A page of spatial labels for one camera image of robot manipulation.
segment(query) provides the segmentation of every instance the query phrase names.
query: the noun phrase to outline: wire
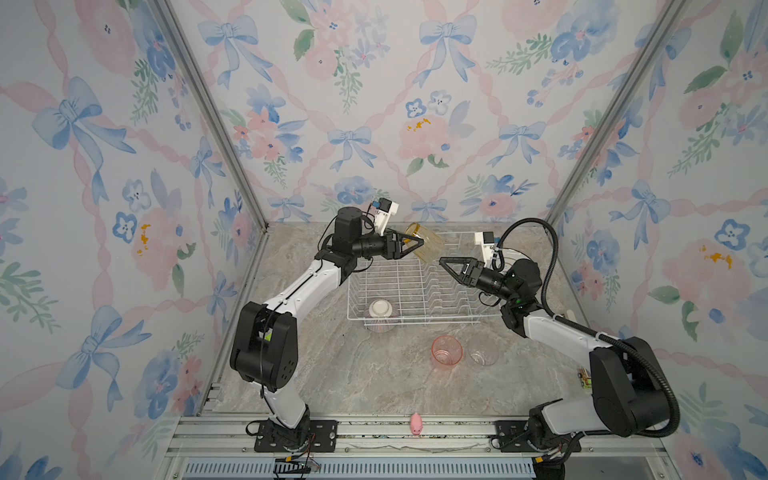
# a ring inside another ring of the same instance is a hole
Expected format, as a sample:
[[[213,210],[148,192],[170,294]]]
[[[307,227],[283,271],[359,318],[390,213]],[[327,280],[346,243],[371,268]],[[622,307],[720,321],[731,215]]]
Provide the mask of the wire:
[[[565,463],[566,460],[571,456],[571,453],[574,451],[574,446],[578,444],[578,441],[581,440],[581,438],[584,436],[584,432],[579,432],[576,435],[574,435],[574,438],[571,439],[570,442],[568,442],[568,446],[565,447],[565,452],[563,452],[563,456],[560,458],[557,458],[556,460],[547,460],[544,462],[540,462],[542,465],[551,466],[551,465],[562,465]]]
[[[299,480],[304,478],[304,474],[306,474],[306,470],[309,468],[310,458],[312,455],[312,444],[314,443],[314,441],[315,441],[315,434],[313,433],[312,437],[310,438],[310,446],[306,448],[306,462],[304,462],[304,467],[305,467],[304,472],[301,473],[301,477]]]
[[[251,421],[251,422],[248,422],[248,425],[245,425],[245,434],[246,434],[246,435],[248,435],[249,437],[255,437],[256,435],[259,435],[259,431],[258,431],[258,430],[256,430],[256,432],[255,432],[255,433],[251,433],[251,432],[248,430],[248,427],[250,427],[250,426],[251,426],[251,425],[253,425],[254,423],[259,423],[259,421],[258,421],[258,420],[253,420],[253,421]]]
[[[563,323],[567,326],[570,326],[571,328],[574,328],[580,332],[586,333],[589,336],[593,336],[599,340],[603,340],[606,343],[610,343],[612,346],[615,346],[619,350],[621,350],[623,353],[626,353],[627,356],[632,357],[636,362],[640,363],[640,365],[650,373],[652,377],[656,380],[656,382],[659,385],[659,388],[664,393],[664,397],[667,399],[667,404],[669,405],[670,409],[670,419],[669,422],[659,430],[642,430],[637,433],[637,435],[645,436],[645,437],[651,437],[651,438],[663,438],[669,435],[672,435],[675,430],[677,430],[677,427],[680,425],[680,405],[677,403],[677,398],[674,395],[674,392],[672,391],[672,387],[670,387],[669,382],[667,381],[667,378],[659,372],[658,369],[656,369],[655,366],[653,366],[650,362],[648,362],[645,357],[643,357],[640,353],[637,352],[637,350],[633,349],[628,344],[622,342],[621,340],[617,340],[615,338],[609,337],[608,335],[598,335],[598,332],[595,332],[593,329],[582,326],[576,322],[572,322],[569,319],[566,319],[562,315],[556,315],[551,308],[549,308],[549,305],[547,304],[547,288],[549,287],[549,280],[552,278],[552,274],[554,272],[554,265],[558,261],[558,234],[554,231],[554,228],[552,228],[552,225],[550,225],[545,220],[542,220],[540,218],[524,218],[522,220],[518,220],[514,222],[505,232],[502,234],[501,238],[499,238],[497,247],[503,248],[504,246],[504,240],[507,238],[507,236],[517,227],[522,225],[523,223],[538,223],[542,225],[545,230],[549,232],[550,237],[552,238],[552,257],[549,261],[549,268],[547,268],[547,274],[544,277],[544,281],[541,283],[541,306],[544,308],[544,310],[551,316],[553,319],[557,320],[560,323]],[[493,268],[496,271],[501,271],[504,268],[504,256],[499,257],[501,263],[500,267],[496,267],[495,260]]]
[[[420,452],[427,452],[427,453],[459,452],[461,450],[473,449],[474,447],[478,447],[478,446],[481,446],[481,445],[482,444],[480,444],[480,443],[474,443],[472,445],[467,445],[466,447],[454,447],[454,448],[450,448],[450,449],[420,449],[419,447],[410,447],[410,446],[407,446],[407,445],[402,446],[402,447],[395,447],[394,445],[381,445],[381,446],[378,446],[378,447],[363,447],[363,446],[360,446],[360,445],[353,445],[351,443],[349,444],[350,447],[354,447],[355,449],[361,449],[361,450],[395,449],[395,450],[398,450],[398,451],[402,451],[402,450],[408,449],[408,450],[418,450]]]
[[[552,238],[552,257],[549,260],[549,268],[547,268],[547,274],[544,276],[544,282],[541,283],[541,306],[544,307],[544,310],[549,313],[550,316],[554,317],[554,312],[549,308],[549,305],[547,304],[547,288],[549,287],[549,280],[552,278],[552,274],[554,273],[554,265],[558,261],[558,233],[554,231],[554,228],[552,228],[552,225],[550,225],[546,220],[542,220],[541,218],[524,218],[522,220],[518,220],[514,222],[505,232],[502,234],[501,238],[498,239],[498,243],[496,244],[496,247],[498,248],[504,248],[504,240],[507,239],[509,234],[517,227],[520,227],[523,223],[538,223],[539,225],[543,226],[546,231],[549,232],[550,237]],[[493,270],[496,270],[497,272],[501,272],[504,269],[504,255],[498,256],[499,265],[496,266],[496,259],[493,259],[492,268]]]
[[[336,219],[336,217],[338,217],[338,216],[339,216],[338,214],[333,216],[333,218],[331,219],[331,221],[330,221],[330,222],[328,222],[328,224],[326,225],[326,229],[325,229],[325,230],[323,230],[323,234],[322,234],[322,235],[320,235],[320,238],[319,238],[319,239],[317,239],[317,251],[318,251],[318,252],[320,251],[320,242],[323,240],[323,237],[326,235],[326,232],[327,232],[327,231],[328,231],[328,229],[330,228],[330,226],[331,226],[331,223],[333,223],[333,221],[334,221],[334,220]]]
[[[360,270],[352,270],[352,273],[365,272],[366,270],[368,270],[371,267],[371,265],[373,265],[373,257],[371,257],[371,263],[369,263],[366,268],[361,268]]]
[[[480,301],[480,303],[482,303],[485,306],[497,306],[502,301],[502,299],[500,299],[499,297],[496,297],[496,303],[493,303],[492,305],[488,305],[486,302],[482,301],[481,295],[483,293],[485,293],[485,292],[482,292],[482,291],[478,292],[478,300]]]

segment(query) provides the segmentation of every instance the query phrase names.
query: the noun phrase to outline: white wire dish rack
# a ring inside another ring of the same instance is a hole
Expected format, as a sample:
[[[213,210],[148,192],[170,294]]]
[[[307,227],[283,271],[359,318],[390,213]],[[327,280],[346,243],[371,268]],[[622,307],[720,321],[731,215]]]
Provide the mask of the white wire dish rack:
[[[444,257],[482,258],[474,232],[439,232]],[[374,258],[365,272],[347,280],[347,318],[363,320],[378,327],[432,323],[477,323],[481,318],[499,316],[498,306],[485,306],[478,290],[460,285],[438,263],[424,263],[411,254],[402,260]],[[384,299],[392,304],[392,316],[372,319],[371,302]]]

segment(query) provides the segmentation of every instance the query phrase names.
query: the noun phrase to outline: blue flower pattern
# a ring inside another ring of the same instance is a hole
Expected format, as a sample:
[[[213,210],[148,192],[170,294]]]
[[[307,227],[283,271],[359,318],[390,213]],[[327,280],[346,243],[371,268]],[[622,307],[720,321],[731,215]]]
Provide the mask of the blue flower pattern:
[[[146,210],[152,204],[152,199],[144,191],[141,180],[127,180],[123,187],[123,198],[128,202],[128,208],[133,213]]]
[[[448,104],[451,103],[451,98],[451,95],[447,94],[445,90],[433,91],[429,94],[427,108],[438,115],[445,115],[448,113]]]
[[[2,430],[0,430],[0,445],[2,445]],[[16,444],[8,458],[0,464],[0,480],[19,480],[22,477],[24,463],[21,457],[22,444]],[[56,480],[63,472],[61,467],[48,468],[48,456],[43,456],[35,460],[27,470],[24,480]]]
[[[118,212],[114,218],[112,234],[117,238],[123,239],[125,243],[130,243],[134,241],[134,235],[136,234],[137,226],[138,220],[136,220],[136,215],[126,215],[123,212]]]
[[[16,210],[17,212],[25,212],[29,210],[29,206],[22,202],[27,199],[26,188],[15,188],[8,191],[8,187],[5,185],[5,180],[0,177],[0,217],[5,215],[5,212],[10,210]]]
[[[616,38],[617,9],[613,0],[587,2],[581,12],[569,12],[558,22],[551,46],[552,61],[581,61],[599,53]]]
[[[421,98],[416,98],[414,101],[406,102],[406,112],[408,112],[408,118],[421,117],[427,113],[427,107],[424,106]]]
[[[380,58],[384,58],[384,55],[389,51],[389,45],[385,44],[386,41],[386,33],[383,31],[379,32],[379,30],[376,30],[375,28],[371,32],[371,40],[373,40],[372,48],[373,51],[379,55]]]
[[[765,123],[763,120],[765,119],[766,114],[768,114],[768,111],[760,112],[759,105],[755,105],[748,114],[737,114],[736,124],[732,127],[727,127],[724,130],[726,137],[733,137],[734,147],[736,147],[743,138],[754,140],[754,129],[763,126]]]
[[[225,232],[232,230],[233,222],[237,214],[243,209],[243,197],[240,192],[235,192],[235,201],[230,200],[229,197],[224,199],[224,210],[219,210],[219,224]],[[237,266],[237,262],[240,259],[240,252],[235,245],[234,238],[230,237],[225,247],[227,261],[231,258]]]
[[[618,137],[620,139],[627,136],[630,127],[639,128],[643,124],[643,117],[639,113],[642,105],[643,98],[636,97],[624,112],[624,115],[622,115],[621,119],[624,123],[618,130]],[[598,184],[602,187],[605,185],[606,180],[610,180],[613,177],[611,168],[616,168],[622,165],[622,157],[629,158],[634,157],[635,155],[637,155],[635,149],[623,141],[618,141],[612,148],[606,149],[605,164],[598,170],[596,176]]]
[[[750,226],[745,223],[737,223],[733,218],[723,222],[723,226],[715,233],[715,240],[731,250],[744,250],[746,236],[750,234]]]
[[[420,222],[426,222],[430,217],[435,222],[444,223],[448,221],[448,218],[443,216],[441,212],[445,211],[448,206],[448,201],[445,199],[437,200],[436,202],[413,202],[411,204],[411,210],[414,213],[421,212],[422,217]]]
[[[706,419],[701,422],[704,442],[715,452],[731,478],[746,480],[745,472],[756,478],[768,478],[768,469],[752,453],[741,448],[741,430],[731,422]]]
[[[155,420],[165,413],[168,397],[179,384],[180,368],[178,355],[169,350],[161,350],[149,361],[134,390],[136,418]]]
[[[131,22],[134,25],[136,45],[146,54],[152,71],[165,81],[167,75],[176,70],[176,61],[146,3],[139,3],[131,11]]]
[[[603,276],[616,272],[621,254],[619,243],[608,230],[597,230],[587,243],[587,257],[592,260],[595,271]]]
[[[355,65],[371,68],[371,60],[376,60],[376,56],[373,54],[370,40],[366,39],[363,43],[362,39],[358,39],[357,48],[355,48]]]
[[[746,249],[750,259],[750,271],[759,278],[768,278],[768,237],[761,243],[751,243]]]
[[[513,181],[514,179],[515,177],[512,175],[504,175],[501,178],[496,178],[495,175],[489,175],[488,178],[483,182],[481,188],[483,197],[466,198],[458,202],[459,205],[469,207],[462,213],[462,217],[472,215],[474,212],[479,210],[480,204],[482,204],[483,200],[490,195],[509,194],[510,197],[514,197],[515,195],[522,195],[530,190],[531,187],[538,185],[538,183],[529,183],[528,180],[523,180],[519,187],[516,187],[514,184],[508,185],[509,182]]]
[[[11,233],[16,228],[18,218],[9,218],[0,222],[0,257],[5,253],[5,245],[19,245],[23,240],[19,235]]]
[[[266,111],[270,114],[270,121],[279,124],[280,114],[277,113],[277,109],[285,107],[286,101],[283,97],[272,97],[269,89],[266,85],[259,84],[258,87],[245,89],[248,93],[248,100],[246,103],[253,109],[254,112],[261,115],[262,110],[266,108]]]
[[[333,189],[336,199],[344,205],[362,205],[371,200],[374,194],[371,183],[359,176],[342,178]]]

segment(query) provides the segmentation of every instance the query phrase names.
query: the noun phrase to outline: black cable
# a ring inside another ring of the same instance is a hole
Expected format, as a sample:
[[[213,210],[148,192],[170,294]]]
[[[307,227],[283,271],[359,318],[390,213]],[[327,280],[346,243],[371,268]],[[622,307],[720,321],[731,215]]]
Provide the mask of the black cable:
[[[586,333],[589,336],[593,336],[596,339],[603,340],[606,343],[610,343],[612,346],[615,346],[619,350],[621,350],[623,353],[626,353],[627,356],[632,357],[635,361],[640,363],[640,365],[645,368],[648,373],[654,379],[656,379],[657,383],[659,384],[659,388],[661,388],[661,391],[664,393],[664,397],[667,399],[667,404],[669,405],[670,409],[670,419],[669,422],[659,430],[642,430],[637,433],[637,435],[645,436],[645,437],[651,437],[651,438],[662,438],[669,435],[672,435],[675,430],[677,430],[677,427],[680,425],[680,405],[677,403],[677,398],[674,395],[674,392],[672,391],[672,387],[670,387],[669,382],[667,381],[667,378],[659,372],[656,367],[651,365],[650,362],[648,362],[645,357],[643,357],[640,353],[637,352],[637,350],[633,349],[631,346],[627,345],[626,343],[622,342],[621,340],[616,340],[612,337],[609,337],[608,335],[598,335],[597,332],[595,332],[593,329],[582,326],[576,322],[572,322],[569,319],[566,319],[562,315],[556,315],[551,308],[549,308],[549,305],[547,304],[547,288],[549,287],[549,280],[552,278],[552,274],[554,272],[554,265],[558,261],[558,234],[554,231],[554,228],[552,228],[552,225],[550,225],[545,220],[542,220],[541,218],[524,218],[522,220],[518,220],[514,222],[499,238],[498,243],[496,246],[501,249],[504,246],[504,240],[507,238],[507,236],[517,227],[522,225],[523,223],[538,223],[542,225],[545,230],[549,232],[550,237],[552,238],[552,257],[549,261],[549,268],[547,268],[547,274],[544,277],[544,281],[541,283],[541,306],[544,308],[544,310],[551,316],[553,319],[557,320],[560,323],[563,323],[567,326],[570,326],[571,328],[574,328],[580,332]],[[494,270],[500,272],[504,268],[504,255],[499,256],[500,259],[500,267],[497,268],[495,265],[495,259],[494,259]]]
[[[253,420],[251,422],[248,422],[248,425],[245,425],[245,434],[248,435],[249,437],[255,437],[256,435],[259,435],[259,431],[258,430],[256,430],[255,433],[251,433],[251,432],[248,431],[248,427],[250,427],[254,423],[259,423],[259,421],[258,420]]]
[[[501,272],[504,269],[504,253],[501,252],[501,249],[504,248],[504,240],[507,239],[509,234],[517,227],[520,227],[523,223],[538,223],[539,225],[542,225],[546,231],[549,232],[550,237],[552,238],[552,257],[549,260],[549,267],[547,268],[547,274],[544,276],[544,282],[541,283],[541,306],[544,307],[544,310],[552,317],[554,317],[554,312],[549,308],[549,305],[547,304],[547,288],[549,287],[549,280],[552,278],[552,274],[554,273],[554,265],[558,261],[558,233],[554,231],[554,228],[552,228],[552,225],[550,225],[546,220],[542,220],[541,218],[536,217],[530,217],[530,218],[524,218],[522,220],[518,220],[514,222],[505,232],[502,234],[501,238],[498,239],[498,243],[496,244],[496,247],[500,249],[499,251],[499,265],[496,266],[496,259],[493,259],[492,268],[493,270],[496,270],[497,272]]]
[[[573,453],[574,451],[574,446],[578,443],[579,440],[581,440],[583,436],[584,436],[584,432],[577,433],[576,435],[574,435],[574,438],[572,438],[571,441],[568,443],[568,446],[565,447],[565,452],[563,452],[562,457],[557,458],[555,460],[547,460],[546,462],[542,462],[541,464],[544,466],[562,465],[571,456],[571,453]]]
[[[371,265],[373,265],[373,257],[371,257],[371,263],[369,263],[366,268],[362,268],[360,270],[352,270],[352,273],[365,272],[366,270],[368,270],[371,267]]]
[[[482,303],[482,304],[483,304],[483,305],[485,305],[485,306],[497,306],[497,305],[498,305],[498,304],[499,304],[499,303],[502,301],[502,299],[500,299],[499,297],[496,297],[496,303],[493,303],[492,305],[488,305],[486,302],[483,302],[483,301],[482,301],[482,297],[481,297],[481,295],[482,295],[483,293],[485,293],[485,292],[482,292],[482,291],[478,292],[478,300],[480,301],[480,303]]]
[[[328,222],[328,224],[326,225],[326,229],[325,229],[325,230],[323,230],[323,234],[322,234],[322,235],[320,235],[320,238],[319,238],[319,239],[317,239],[317,251],[318,251],[318,252],[320,251],[320,241],[322,241],[322,240],[323,240],[323,237],[326,235],[326,232],[327,232],[327,231],[328,231],[328,229],[330,228],[330,226],[331,226],[331,223],[333,223],[333,221],[334,221],[334,220],[336,219],[336,217],[338,217],[338,216],[339,216],[338,214],[333,216],[333,218],[331,219],[331,221],[330,221],[330,222]]]

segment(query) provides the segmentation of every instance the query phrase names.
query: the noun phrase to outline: green leaf pattern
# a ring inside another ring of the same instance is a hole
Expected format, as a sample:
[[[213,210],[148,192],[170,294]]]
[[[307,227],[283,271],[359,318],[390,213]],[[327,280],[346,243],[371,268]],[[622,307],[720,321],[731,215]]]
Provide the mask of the green leaf pattern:
[[[157,75],[154,74],[149,63],[143,58],[136,61],[134,76],[138,81],[131,80],[136,87],[134,93],[134,110],[131,112],[131,121],[134,125],[143,120],[149,123],[149,116],[157,113]]]
[[[517,43],[516,50],[507,51],[505,57],[489,61],[487,68],[498,70],[497,74],[511,72],[520,75],[523,71],[530,70],[542,58],[549,57],[552,40],[553,38],[550,36],[538,34],[534,38],[526,40],[524,47]]]
[[[53,333],[54,328],[61,327],[50,313],[51,305],[58,300],[49,300],[47,295],[37,297],[45,291],[41,286],[42,280],[37,278],[40,272],[29,270],[16,273],[20,267],[19,262],[12,262],[3,270],[0,276],[0,304],[7,307],[5,312],[14,322],[29,316],[30,323],[39,323],[42,329]]]

